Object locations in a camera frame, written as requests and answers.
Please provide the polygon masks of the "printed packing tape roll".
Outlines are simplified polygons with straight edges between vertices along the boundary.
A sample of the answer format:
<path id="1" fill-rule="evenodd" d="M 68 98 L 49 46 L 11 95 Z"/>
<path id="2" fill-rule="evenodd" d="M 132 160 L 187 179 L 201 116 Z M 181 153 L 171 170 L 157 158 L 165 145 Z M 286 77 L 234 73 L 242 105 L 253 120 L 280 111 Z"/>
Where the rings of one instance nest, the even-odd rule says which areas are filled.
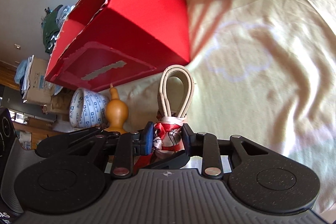
<path id="1" fill-rule="evenodd" d="M 108 97 L 84 88 L 78 88 L 70 103 L 69 121 L 74 128 L 90 128 L 107 124 L 105 116 Z"/>

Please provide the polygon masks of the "yellow gourd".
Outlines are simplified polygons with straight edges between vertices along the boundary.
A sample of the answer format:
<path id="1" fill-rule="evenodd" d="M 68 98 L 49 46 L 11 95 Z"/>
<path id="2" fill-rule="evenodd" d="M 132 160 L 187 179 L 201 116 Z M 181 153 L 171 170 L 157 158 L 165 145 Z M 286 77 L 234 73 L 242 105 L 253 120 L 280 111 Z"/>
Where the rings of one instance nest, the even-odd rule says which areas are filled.
<path id="1" fill-rule="evenodd" d="M 108 127 L 105 129 L 108 132 L 115 131 L 120 134 L 126 133 L 123 128 L 124 123 L 129 117 L 129 109 L 125 102 L 120 100 L 118 90 L 110 84 L 111 100 L 106 106 L 105 116 L 108 121 Z"/>

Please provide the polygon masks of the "brown cardboard carton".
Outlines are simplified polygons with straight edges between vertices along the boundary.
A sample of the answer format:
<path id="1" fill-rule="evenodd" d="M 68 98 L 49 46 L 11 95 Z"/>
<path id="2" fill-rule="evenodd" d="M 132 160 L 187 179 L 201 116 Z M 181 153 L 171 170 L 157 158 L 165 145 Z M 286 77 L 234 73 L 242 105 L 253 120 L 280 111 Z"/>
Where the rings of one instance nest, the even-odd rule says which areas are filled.
<path id="1" fill-rule="evenodd" d="M 27 59 L 27 66 L 22 84 L 22 100 L 24 103 L 47 105 L 52 97 L 62 90 L 62 86 L 45 80 L 48 61 L 36 58 L 34 55 Z"/>

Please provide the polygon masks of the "large red cardboard box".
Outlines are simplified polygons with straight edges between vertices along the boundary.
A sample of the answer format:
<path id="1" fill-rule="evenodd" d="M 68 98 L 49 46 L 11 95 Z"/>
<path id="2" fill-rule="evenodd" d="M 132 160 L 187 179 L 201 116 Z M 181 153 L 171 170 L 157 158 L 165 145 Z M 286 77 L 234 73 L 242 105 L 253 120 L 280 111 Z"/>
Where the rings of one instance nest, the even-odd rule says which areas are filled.
<path id="1" fill-rule="evenodd" d="M 186 0 L 79 0 L 59 32 L 46 80 L 99 92 L 189 62 Z"/>

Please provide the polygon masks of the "pile of folded clothes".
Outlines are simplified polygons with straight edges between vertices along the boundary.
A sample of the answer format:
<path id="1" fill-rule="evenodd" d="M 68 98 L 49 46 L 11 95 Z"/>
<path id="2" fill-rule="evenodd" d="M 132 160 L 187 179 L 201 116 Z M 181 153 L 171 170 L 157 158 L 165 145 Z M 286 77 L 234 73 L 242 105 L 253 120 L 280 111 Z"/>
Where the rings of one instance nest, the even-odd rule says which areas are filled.
<path id="1" fill-rule="evenodd" d="M 58 39 L 60 29 L 74 8 L 74 5 L 58 5 L 54 9 L 50 9 L 49 7 L 45 9 L 46 15 L 42 19 L 41 23 L 45 53 L 49 55 L 52 53 Z"/>

